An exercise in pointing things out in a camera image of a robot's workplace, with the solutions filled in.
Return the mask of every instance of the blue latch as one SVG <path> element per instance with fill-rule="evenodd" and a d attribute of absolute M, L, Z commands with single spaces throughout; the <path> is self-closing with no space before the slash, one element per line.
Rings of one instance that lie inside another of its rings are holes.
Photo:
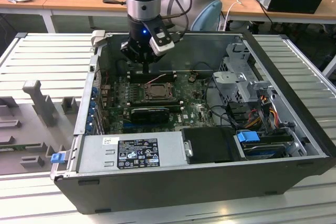
<path fill-rule="evenodd" d="M 97 94 L 98 94 L 98 89 L 96 87 L 92 87 L 91 96 L 95 98 L 97 96 Z"/>
<path fill-rule="evenodd" d="M 54 153 L 50 161 L 52 164 L 65 163 L 65 153 Z"/>
<path fill-rule="evenodd" d="M 259 142 L 260 138 L 256 131 L 241 131 L 237 134 L 240 142 Z"/>
<path fill-rule="evenodd" d="M 91 107 L 91 108 L 96 107 L 96 105 L 97 105 L 96 102 L 94 102 L 94 101 L 90 101 L 90 107 Z"/>

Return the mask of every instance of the warning label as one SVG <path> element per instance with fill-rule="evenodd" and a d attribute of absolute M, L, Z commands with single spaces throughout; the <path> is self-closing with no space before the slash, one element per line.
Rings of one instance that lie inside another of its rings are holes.
<path fill-rule="evenodd" d="M 156 138 L 121 140 L 118 142 L 119 169 L 160 166 L 159 146 Z"/>

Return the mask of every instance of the robotic arm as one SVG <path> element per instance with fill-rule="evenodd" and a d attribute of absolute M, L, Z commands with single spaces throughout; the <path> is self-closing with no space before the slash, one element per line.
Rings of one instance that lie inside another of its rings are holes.
<path fill-rule="evenodd" d="M 126 0 L 130 37 L 121 45 L 121 51 L 133 62 L 143 64 L 144 73 L 150 63 L 158 62 L 182 38 L 179 33 L 170 34 L 167 27 L 210 30 L 222 10 L 219 0 L 177 1 Z M 181 7 L 188 10 L 186 16 L 179 15 Z"/>

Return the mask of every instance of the blue tab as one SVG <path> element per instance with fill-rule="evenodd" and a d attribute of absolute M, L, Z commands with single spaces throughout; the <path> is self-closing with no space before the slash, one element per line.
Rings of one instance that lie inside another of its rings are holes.
<path fill-rule="evenodd" d="M 94 107 L 96 107 L 96 102 L 94 102 L 94 101 L 90 101 L 90 107 L 92 107 L 92 108 L 94 108 Z"/>
<path fill-rule="evenodd" d="M 240 142 L 259 142 L 260 138 L 256 131 L 241 131 L 237 134 Z"/>
<path fill-rule="evenodd" d="M 65 153 L 54 153 L 50 161 L 52 164 L 65 163 Z"/>

